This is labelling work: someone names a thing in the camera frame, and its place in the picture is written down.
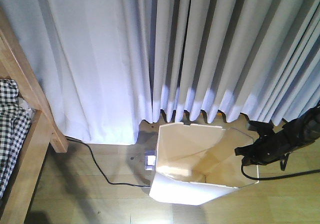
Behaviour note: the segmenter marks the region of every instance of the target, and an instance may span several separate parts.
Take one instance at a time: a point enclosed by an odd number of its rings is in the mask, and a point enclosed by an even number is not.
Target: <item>white curtain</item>
[[[276,125],[320,98],[320,0],[0,0],[59,128],[132,144],[141,120]]]

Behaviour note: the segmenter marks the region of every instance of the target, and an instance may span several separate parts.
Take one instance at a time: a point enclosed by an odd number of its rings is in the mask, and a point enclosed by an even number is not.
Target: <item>white cardboard box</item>
[[[237,129],[210,125],[161,125],[150,197],[174,204],[201,205],[257,183],[241,173],[234,149],[253,143]],[[258,167],[245,170],[258,176]]]

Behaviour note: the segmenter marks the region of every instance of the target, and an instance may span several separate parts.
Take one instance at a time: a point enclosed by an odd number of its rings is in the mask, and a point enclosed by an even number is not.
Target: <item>black cable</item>
[[[102,171],[102,169],[101,169],[100,166],[98,165],[98,163],[97,163],[97,161],[96,161],[96,159],[95,159],[94,153],[92,152],[92,149],[91,149],[91,147],[90,147],[88,144],[86,144],[86,143],[84,143],[84,142],[82,142],[82,141],[80,141],[80,140],[78,140],[78,139],[74,139],[74,138],[70,138],[70,137],[66,137],[66,139],[67,139],[68,141],[71,141],[71,142],[81,143],[81,144],[85,145],[87,148],[89,148],[90,153],[91,153],[91,156],[92,156],[92,159],[93,159],[96,167],[99,169],[99,171],[101,172],[101,174],[104,176],[104,178],[106,179],[106,181],[107,181],[109,184],[111,184],[111,185],[127,185],[127,186],[131,186],[131,187],[139,187],[139,188],[150,188],[150,186],[148,186],[148,185],[136,185],[136,184],[131,184],[131,183],[113,183],[113,182],[110,182],[109,179],[108,179],[108,177],[106,176],[106,174],[104,174],[104,172]]]
[[[293,177],[298,177],[298,176],[303,176],[303,175],[313,174],[313,173],[320,173],[320,169],[315,169],[315,170],[300,172],[300,173],[292,173],[292,174],[287,174],[287,175],[282,175],[282,176],[275,176],[275,177],[255,178],[255,177],[251,177],[251,176],[247,175],[244,172],[244,166],[241,165],[241,172],[246,178],[249,178],[251,180],[268,181],[268,180],[277,180],[277,179],[284,179],[284,178],[293,178]]]

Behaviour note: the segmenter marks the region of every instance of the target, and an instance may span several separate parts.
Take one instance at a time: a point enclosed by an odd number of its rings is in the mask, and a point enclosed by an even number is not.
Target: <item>floor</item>
[[[90,145],[111,181],[150,184],[144,152],[155,149],[164,123],[142,122],[136,145]],[[245,116],[225,123],[219,115],[211,125],[257,138],[246,123]],[[319,167],[320,140],[293,153],[285,172]],[[261,176],[281,173],[278,162],[260,168]],[[159,203],[148,191],[109,185],[82,144],[71,143],[65,154],[50,148],[25,224],[320,224],[320,174],[260,182],[200,206]]]

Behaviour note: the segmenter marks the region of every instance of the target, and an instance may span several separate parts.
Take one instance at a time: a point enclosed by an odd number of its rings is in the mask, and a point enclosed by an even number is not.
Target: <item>black plastic object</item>
[[[258,132],[259,138],[251,145],[234,150],[235,155],[244,156],[242,165],[267,165],[280,161],[281,170],[284,171],[291,152],[320,137],[320,104],[283,125],[283,129],[277,133],[270,123],[249,121],[249,125],[251,130]]]

